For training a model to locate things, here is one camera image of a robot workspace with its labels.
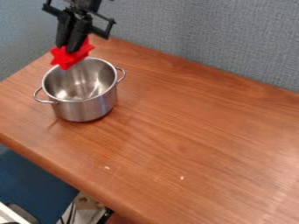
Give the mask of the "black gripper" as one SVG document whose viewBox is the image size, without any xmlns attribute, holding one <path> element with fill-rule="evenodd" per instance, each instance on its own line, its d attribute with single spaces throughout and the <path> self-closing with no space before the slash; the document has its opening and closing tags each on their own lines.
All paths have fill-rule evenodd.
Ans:
<svg viewBox="0 0 299 224">
<path fill-rule="evenodd" d="M 56 46 L 62 48 L 67 45 L 67 53 L 75 53 L 91 33 L 103 39 L 109 39 L 117 20 L 99 14 L 99 7 L 103 0 L 63 1 L 68 4 L 63 10 L 52 5 L 52 0 L 46 0 L 42 9 L 59 20 Z M 106 29 L 101 29 L 93 24 L 94 17 L 107 21 Z"/>
</svg>

